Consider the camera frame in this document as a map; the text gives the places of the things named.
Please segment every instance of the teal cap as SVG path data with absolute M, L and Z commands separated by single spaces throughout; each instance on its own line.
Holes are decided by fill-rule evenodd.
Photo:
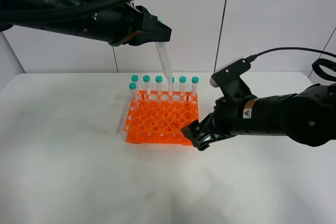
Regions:
M 134 82 L 130 83 L 130 90 L 134 90 L 137 88 L 137 85 Z
M 180 77 L 180 82 L 185 83 L 187 81 L 187 78 L 185 76 Z
M 155 80 L 156 80 L 156 82 L 162 82 L 162 76 L 157 76 L 157 77 L 155 78 Z
M 144 82 L 149 82 L 150 80 L 151 80 L 151 78 L 149 76 L 144 76 L 143 77 Z
M 192 83 L 198 83 L 198 81 L 199 81 L 199 78 L 196 77 L 196 76 L 194 76 L 194 77 L 191 79 L 191 82 L 192 82 Z
M 138 76 L 132 76 L 132 81 L 136 82 L 139 80 L 139 77 Z

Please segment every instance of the black cable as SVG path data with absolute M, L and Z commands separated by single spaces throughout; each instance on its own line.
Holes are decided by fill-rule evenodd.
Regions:
M 114 8 L 129 1 L 132 0 L 96 0 L 88 4 L 61 9 L 2 10 L 0 20 L 2 23 L 9 24 L 59 22 Z
M 335 54 L 332 54 L 330 52 L 326 52 L 326 51 L 322 51 L 322 50 L 318 50 L 318 49 L 312 49 L 312 48 L 305 48 L 305 47 L 278 47 L 278 48 L 273 48 L 273 49 L 269 49 L 263 52 L 260 52 L 258 54 L 255 55 L 251 55 L 249 57 L 246 58 L 246 60 L 248 62 L 252 62 L 254 61 L 256 58 L 258 58 L 260 55 L 264 55 L 267 54 L 269 52 L 274 52 L 274 51 L 280 51 L 280 50 L 302 50 L 302 51 L 310 51 L 310 52 L 317 52 L 319 54 L 323 54 L 323 55 L 329 55 L 333 58 L 336 58 Z M 327 74 L 326 72 L 324 72 L 320 66 L 324 66 L 326 68 L 329 68 L 330 70 L 336 72 L 336 62 L 328 60 L 328 59 L 317 59 L 313 64 L 313 70 L 314 72 L 321 77 L 324 80 L 328 80 L 328 81 L 336 81 L 336 77 L 331 76 L 329 74 Z

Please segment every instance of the warning label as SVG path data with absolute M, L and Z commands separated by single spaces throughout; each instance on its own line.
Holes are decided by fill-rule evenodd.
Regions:
M 244 109 L 243 111 L 243 119 L 251 118 L 252 109 Z
M 252 108 L 253 108 L 253 105 L 255 104 L 255 102 L 257 100 L 258 100 L 258 98 L 252 99 L 252 100 L 249 100 L 245 104 L 244 110 L 243 110 L 243 119 L 250 119 L 250 118 L 252 118 Z

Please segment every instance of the white tabletop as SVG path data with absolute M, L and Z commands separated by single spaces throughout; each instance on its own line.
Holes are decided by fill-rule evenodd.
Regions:
M 202 118 L 221 96 L 210 75 L 186 74 L 200 77 Z M 0 92 L 0 223 L 335 223 L 335 142 L 237 136 L 204 152 L 128 144 L 130 77 L 21 74 Z M 243 79 L 259 97 L 311 85 L 295 72 Z

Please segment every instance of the test tube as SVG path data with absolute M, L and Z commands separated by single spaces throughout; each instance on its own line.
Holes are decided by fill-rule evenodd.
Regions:
M 185 94 L 185 83 L 187 82 L 187 78 L 185 76 L 180 77 L 180 96 L 184 96 Z
M 136 91 L 137 85 L 134 82 L 130 83 L 130 90 L 132 95 L 132 102 L 135 102 L 138 106 L 138 92 Z
M 144 76 L 143 77 L 143 82 L 145 83 L 145 91 L 146 91 L 146 95 L 150 95 L 151 94 L 151 84 L 150 84 L 150 80 L 151 78 L 149 76 Z
M 175 81 L 175 78 L 173 77 L 172 78 L 172 83 L 168 82 L 168 95 L 173 95 L 173 92 L 174 92 L 174 81 Z
M 191 96 L 194 97 L 197 94 L 197 84 L 199 82 L 198 77 L 194 76 L 191 79 L 192 85 L 191 85 Z
M 136 75 L 134 75 L 134 76 L 132 76 L 132 81 L 136 84 L 136 90 L 137 91 L 139 91 L 139 85 L 138 85 L 138 80 L 139 80 L 139 77 L 138 76 L 136 76 Z
M 155 78 L 156 81 L 156 91 L 158 92 L 158 96 L 162 95 L 162 76 L 157 76 Z

